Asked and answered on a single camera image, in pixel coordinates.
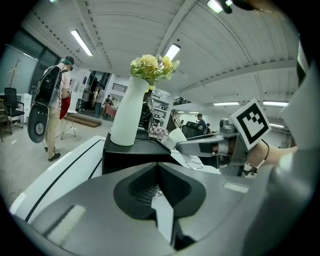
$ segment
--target black chair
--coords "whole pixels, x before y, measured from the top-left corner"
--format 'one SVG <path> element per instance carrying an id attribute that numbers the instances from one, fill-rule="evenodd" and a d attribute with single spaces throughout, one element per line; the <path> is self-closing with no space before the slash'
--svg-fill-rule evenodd
<path id="1" fill-rule="evenodd" d="M 11 127 L 9 126 L 7 107 L 4 104 L 0 103 L 0 137 L 2 142 L 4 142 L 4 140 L 2 139 L 2 125 L 5 122 L 6 122 L 6 125 L 9 127 L 10 134 L 12 134 Z"/>
<path id="2" fill-rule="evenodd" d="M 198 129 L 198 125 L 195 122 L 190 121 L 182 126 L 181 131 L 187 139 L 204 135 L 202 130 Z"/>
<path id="3" fill-rule="evenodd" d="M 25 114 L 25 104 L 17 100 L 17 89 L 15 88 L 4 88 L 4 105 L 8 109 L 8 116 L 10 117 L 10 125 L 12 129 L 12 118 L 22 116 L 22 127 L 24 127 L 24 114 Z M 22 111 L 17 110 L 18 104 L 22 104 Z"/>

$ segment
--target white vase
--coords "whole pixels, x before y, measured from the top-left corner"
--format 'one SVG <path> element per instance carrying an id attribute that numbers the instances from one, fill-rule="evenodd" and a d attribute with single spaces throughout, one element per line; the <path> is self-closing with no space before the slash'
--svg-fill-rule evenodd
<path id="1" fill-rule="evenodd" d="M 131 146 L 135 143 L 141 116 L 142 104 L 148 82 L 131 76 L 128 90 L 120 102 L 111 128 L 111 141 L 120 146 Z"/>

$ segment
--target ceiling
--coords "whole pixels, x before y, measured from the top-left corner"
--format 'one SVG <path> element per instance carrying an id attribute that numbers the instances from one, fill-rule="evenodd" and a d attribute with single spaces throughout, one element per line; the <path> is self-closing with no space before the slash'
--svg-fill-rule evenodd
<path id="1" fill-rule="evenodd" d="M 295 29 L 278 13 L 232 10 L 215 13 L 206 0 L 41 0 L 22 27 L 78 66 L 118 75 L 129 74 L 137 56 L 163 55 L 176 43 L 180 66 L 157 86 L 208 110 L 237 110 L 216 102 L 288 101 L 298 88 Z M 280 110 L 265 112 L 277 120 Z"/>

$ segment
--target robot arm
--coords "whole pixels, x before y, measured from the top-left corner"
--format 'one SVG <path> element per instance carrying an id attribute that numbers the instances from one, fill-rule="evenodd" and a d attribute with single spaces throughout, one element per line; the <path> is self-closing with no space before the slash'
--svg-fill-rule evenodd
<path id="1" fill-rule="evenodd" d="M 261 120 L 250 122 L 247 116 L 252 115 L 252 112 L 258 115 Z M 177 143 L 176 149 L 180 153 L 200 157 L 205 165 L 219 169 L 222 174 L 239 176 L 244 170 L 249 153 L 270 130 L 268 119 L 254 99 L 230 118 L 222 119 L 218 134 L 189 138 L 188 141 Z"/>

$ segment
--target black shoe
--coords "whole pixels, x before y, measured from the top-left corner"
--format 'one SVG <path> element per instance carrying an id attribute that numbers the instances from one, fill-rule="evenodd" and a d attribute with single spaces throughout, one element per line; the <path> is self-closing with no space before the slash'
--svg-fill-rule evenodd
<path id="1" fill-rule="evenodd" d="M 49 162 L 52 162 L 56 159 L 58 159 L 59 157 L 61 157 L 61 154 L 60 153 L 55 153 L 53 157 L 49 158 Z"/>
<path id="2" fill-rule="evenodd" d="M 48 152 L 48 147 L 45 146 L 45 147 L 44 147 L 44 150 Z"/>

